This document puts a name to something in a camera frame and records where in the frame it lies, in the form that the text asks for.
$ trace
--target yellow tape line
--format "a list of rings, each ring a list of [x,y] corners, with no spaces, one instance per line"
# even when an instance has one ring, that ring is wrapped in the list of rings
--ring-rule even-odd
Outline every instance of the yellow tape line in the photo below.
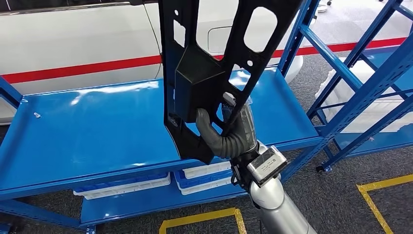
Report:
[[[231,215],[235,216],[239,232],[241,234],[246,234],[244,220],[241,215],[241,211],[235,208],[229,208],[225,210],[213,211],[213,212],[208,212],[208,213],[203,213],[203,214],[196,214],[196,215],[186,216],[182,218],[164,220],[162,222],[161,227],[159,228],[159,234],[166,234],[167,228],[207,221],[207,220],[216,219],[216,218],[227,217]]]
[[[382,188],[390,187],[393,185],[403,184],[403,183],[412,182],[412,181],[413,181],[413,174],[396,177],[392,179],[387,179],[387,180],[382,180],[382,181],[374,182],[370,184],[364,184],[361,186],[363,187],[365,191],[371,191],[371,190],[382,189]]]
[[[413,181],[413,174],[405,175],[405,176],[401,176],[397,178],[392,178],[392,179],[387,179],[387,180],[382,180],[382,181],[378,181],[374,183],[364,184],[364,185],[357,185],[358,190],[360,191],[364,200],[366,200],[367,204],[369,205],[376,219],[380,223],[381,227],[383,227],[383,230],[386,232],[386,234],[393,234],[393,231],[390,229],[389,225],[384,220],[380,211],[377,209],[377,206],[375,206],[372,198],[369,196],[367,192],[371,190],[386,188],[386,187],[408,183],[412,181]]]

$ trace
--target gray carpet floor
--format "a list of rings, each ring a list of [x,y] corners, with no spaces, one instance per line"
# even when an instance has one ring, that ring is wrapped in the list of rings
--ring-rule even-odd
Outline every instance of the gray carpet floor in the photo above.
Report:
[[[306,56],[298,76],[290,84],[303,109],[314,101],[314,93],[325,79],[330,66],[319,55]],[[6,127],[0,129],[4,135]],[[299,151],[285,152],[294,158]],[[391,150],[350,158],[338,163],[331,172],[317,173],[315,167],[326,159],[320,153],[286,184],[285,190],[319,234],[384,233],[379,222],[362,198],[356,184],[376,182],[413,173],[412,148]],[[413,233],[413,183],[369,192],[372,200],[394,233]],[[23,201],[60,214],[79,218],[81,199],[71,191],[22,198]],[[260,233],[260,223],[248,197],[196,205],[123,219],[99,225],[98,234],[157,233],[163,220],[236,207],[241,209],[247,233]],[[9,215],[0,221],[22,227],[22,234],[77,234],[70,229],[37,223]],[[237,233],[233,216],[170,228],[168,233]]]

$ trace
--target white car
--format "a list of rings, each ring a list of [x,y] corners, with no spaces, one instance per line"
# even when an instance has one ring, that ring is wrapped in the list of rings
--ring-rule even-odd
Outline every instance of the white car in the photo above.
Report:
[[[224,53],[237,5],[238,0],[200,1],[197,42],[213,56]],[[272,12],[257,8],[244,38],[246,45],[255,51],[262,49],[276,22]],[[278,49],[285,47],[292,26]],[[0,74],[22,94],[163,76],[156,2],[4,12],[0,28]],[[279,60],[273,58],[268,65]],[[302,63],[302,56],[295,57],[287,82]],[[0,100],[0,124],[9,123],[14,113],[13,107]]]

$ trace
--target white plastic bin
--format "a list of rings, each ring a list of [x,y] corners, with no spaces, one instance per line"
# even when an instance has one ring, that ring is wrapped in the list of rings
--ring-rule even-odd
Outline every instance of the white plastic bin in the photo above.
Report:
[[[350,71],[352,71],[362,83],[365,83],[374,73],[374,70],[362,60],[358,61],[352,68],[350,68]],[[328,73],[327,80],[320,85],[320,89],[316,93],[316,98],[318,98],[322,90],[325,88],[325,86],[328,84],[335,73],[335,70],[332,70]],[[394,89],[388,88],[383,94],[393,92]],[[321,106],[347,102],[353,96],[353,94],[354,91],[348,86],[348,84],[344,80],[340,80],[340,82],[337,84],[337,86]],[[342,130],[342,133],[364,133],[367,129],[372,127],[401,102],[403,102],[403,98],[398,95],[376,99],[346,128],[344,128]],[[323,109],[326,120],[329,122],[341,108],[342,106]],[[413,123],[412,112],[407,113],[404,117],[395,120],[381,132],[397,132],[401,127],[409,125],[411,123]]]
[[[73,194],[78,195],[78,196],[84,196],[87,200],[91,200],[91,199],[118,195],[118,194],[125,194],[125,193],[130,193],[130,192],[135,192],[135,191],[140,191],[140,190],[145,190],[145,189],[151,189],[151,188],[156,188],[156,187],[161,187],[161,186],[166,186],[166,185],[170,185],[170,173],[168,173],[168,175],[165,178],[111,186],[107,188],[94,189],[94,190],[88,190],[88,191],[83,191],[83,192],[76,192],[76,189],[75,189],[75,191],[73,191]]]
[[[183,169],[185,178],[187,179],[192,179],[200,176],[205,176],[217,172],[222,172],[226,170],[231,169],[231,163],[229,162],[220,162],[220,163],[215,163],[215,164],[210,164],[206,166],[200,166],[200,167],[193,167],[193,168],[187,168]]]

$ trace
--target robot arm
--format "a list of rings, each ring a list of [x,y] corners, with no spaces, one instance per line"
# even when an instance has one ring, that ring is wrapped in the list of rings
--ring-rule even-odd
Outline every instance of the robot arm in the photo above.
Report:
[[[206,164],[214,156],[229,158],[233,184],[239,184],[250,194],[265,227],[278,234],[315,232],[285,194],[277,176],[286,159],[275,147],[267,148],[257,141],[246,102],[301,2],[239,0],[223,59],[217,60],[196,41],[199,0],[159,0],[164,125],[180,158],[198,159]],[[258,7],[273,12],[277,26],[264,50],[254,52],[246,46],[244,36]],[[183,45],[174,39],[176,24],[185,29]],[[235,64],[250,73],[242,90],[229,82]],[[224,120],[216,114],[220,104]],[[201,136],[187,123],[196,123]],[[222,133],[218,134],[211,123],[221,128]]]
[[[230,115],[230,106],[223,105],[224,119]],[[286,158],[276,147],[268,148],[257,141],[248,103],[242,107],[227,136],[219,135],[211,126],[205,109],[197,110],[196,126],[215,155],[230,159],[233,183],[236,179],[249,193],[269,233],[316,234],[279,180],[278,172],[287,164]]]

